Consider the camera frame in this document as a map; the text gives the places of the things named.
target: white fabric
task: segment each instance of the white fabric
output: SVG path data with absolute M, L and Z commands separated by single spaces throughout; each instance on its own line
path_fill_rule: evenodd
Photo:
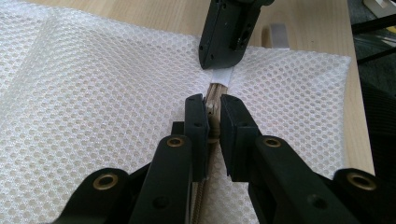
M 0 2 L 0 220 L 51 222 L 90 173 L 128 173 L 152 159 L 184 99 L 213 71 L 199 38 L 84 12 Z M 349 59 L 249 48 L 229 93 L 262 133 L 287 140 L 326 176 L 344 165 L 343 93 Z M 217 154 L 202 223 L 255 223 L 245 184 Z
M 225 87 L 230 85 L 230 80 L 233 75 L 233 67 L 216 69 L 213 71 L 212 80 L 210 83 L 218 83 Z

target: brass grommet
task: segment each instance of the brass grommet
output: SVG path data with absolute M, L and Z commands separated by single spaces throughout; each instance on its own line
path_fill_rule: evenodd
M 184 145 L 184 141 L 181 138 L 173 137 L 173 138 L 169 138 L 168 141 L 166 141 L 166 144 L 169 147 L 181 147 Z
M 375 182 L 364 175 L 359 175 L 357 173 L 349 173 L 346 175 L 346 179 L 353 186 L 358 187 L 360 189 L 365 189 L 365 190 L 376 189 Z
M 282 144 L 280 144 L 279 140 L 277 140 L 275 138 L 264 138 L 263 142 L 268 147 L 280 147 L 282 145 Z
M 119 177 L 112 173 L 99 175 L 93 181 L 93 187 L 99 190 L 111 189 L 116 186 L 117 182 L 119 182 Z

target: honeycomb pattern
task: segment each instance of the honeycomb pattern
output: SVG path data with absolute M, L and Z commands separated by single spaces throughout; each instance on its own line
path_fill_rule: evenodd
M 209 86 L 197 37 L 19 2 L 0 15 L 6 223 L 51 222 L 93 171 L 150 162 L 184 100 Z
M 343 106 L 348 57 L 247 50 L 228 94 L 244 101 L 262 134 L 285 139 L 310 168 L 332 178 L 345 166 Z M 258 223 L 248 184 L 226 177 L 220 149 L 206 188 L 203 223 Z
M 0 3 L 0 220 L 51 222 L 82 179 L 149 162 L 184 99 L 205 93 L 199 38 L 84 12 Z M 343 93 L 349 59 L 250 48 L 233 70 L 264 134 L 286 139 L 331 177 L 344 164 Z M 247 185 L 226 176 L 219 149 L 202 223 L 257 223 Z

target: wooden table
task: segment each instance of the wooden table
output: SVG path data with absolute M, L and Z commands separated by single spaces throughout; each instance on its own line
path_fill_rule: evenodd
M 117 21 L 186 35 L 201 35 L 209 0 L 31 0 L 73 7 Z M 346 83 L 345 145 L 347 166 L 374 173 L 361 84 L 350 28 L 347 1 L 275 0 L 262 7 L 250 45 L 262 46 L 265 30 L 285 23 L 291 49 L 313 50 L 352 58 Z

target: mesh netting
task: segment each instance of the mesh netting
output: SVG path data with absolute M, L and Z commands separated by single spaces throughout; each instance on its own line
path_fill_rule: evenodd
M 199 38 L 136 27 L 72 9 L 0 3 L 0 220 L 50 222 L 104 167 L 128 173 L 152 159 L 184 99 L 205 93 L 212 71 Z M 287 140 L 314 171 L 343 165 L 348 58 L 252 48 L 233 70 L 263 134 Z M 217 152 L 204 223 L 254 223 L 245 184 Z

